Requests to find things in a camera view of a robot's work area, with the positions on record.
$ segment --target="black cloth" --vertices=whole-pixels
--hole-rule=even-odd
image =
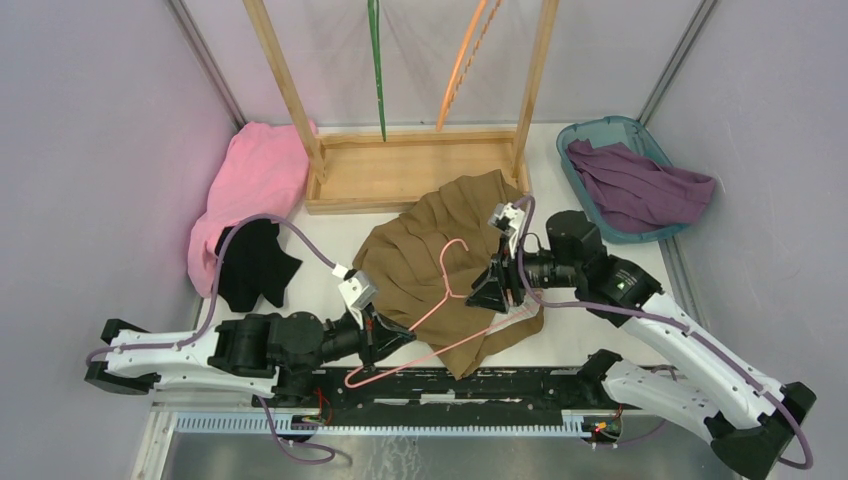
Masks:
[[[221,232],[215,253],[233,227]],[[251,312],[259,295],[277,308],[283,306],[285,289],[302,261],[280,249],[280,226],[270,220],[254,220],[236,232],[224,254],[218,295],[233,312]]]

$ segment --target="wooden post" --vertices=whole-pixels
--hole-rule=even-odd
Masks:
[[[539,12],[539,24],[536,26],[536,40],[533,43],[533,53],[530,57],[530,72],[527,74],[527,84],[524,86],[524,99],[521,101],[521,113],[518,116],[518,126],[515,129],[515,140],[512,143],[513,160],[512,176],[518,178],[524,165],[524,146],[527,144],[527,133],[530,131],[530,121],[533,119],[533,109],[536,108],[536,94],[542,83],[542,72],[545,70],[545,58],[548,55],[548,45],[554,31],[556,11],[559,0],[545,0]]]
[[[265,51],[268,65],[274,73],[274,79],[277,81],[277,87],[279,87],[280,93],[283,95],[283,100],[286,102],[286,108],[289,110],[292,123],[294,123],[294,127],[297,129],[300,141],[303,142],[303,148],[309,157],[309,164],[315,173],[315,177],[323,184],[327,181],[324,155],[321,151],[321,146],[312,133],[312,128],[309,126],[309,118],[307,118],[306,112],[303,110],[303,104],[300,103],[300,97],[297,95],[294,80],[291,77],[291,72],[289,72],[286,59],[283,57],[283,50],[280,48],[280,42],[277,40],[274,26],[268,17],[265,2],[263,0],[244,0],[244,7],[247,9],[250,21],[253,23],[253,29],[256,31],[259,43],[262,44],[262,50]]]

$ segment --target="wooden base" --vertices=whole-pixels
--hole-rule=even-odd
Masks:
[[[399,212],[422,195],[462,175],[501,170],[522,193],[530,190],[521,162],[513,177],[515,129],[319,135],[327,181],[310,171],[306,209],[311,214]]]

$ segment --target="green hanger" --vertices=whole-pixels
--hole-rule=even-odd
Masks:
[[[368,0],[368,25],[371,27],[371,53],[374,56],[374,78],[377,79],[377,109],[380,132],[386,141],[386,114],[383,111],[383,67],[380,62],[380,0]]]

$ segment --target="wooden frame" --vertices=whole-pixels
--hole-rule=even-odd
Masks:
[[[542,4],[515,128],[391,131],[386,142],[379,133],[313,135],[264,1],[243,1],[309,157],[309,213],[402,211],[459,176],[498,169],[509,184],[530,190],[524,146],[559,0]]]

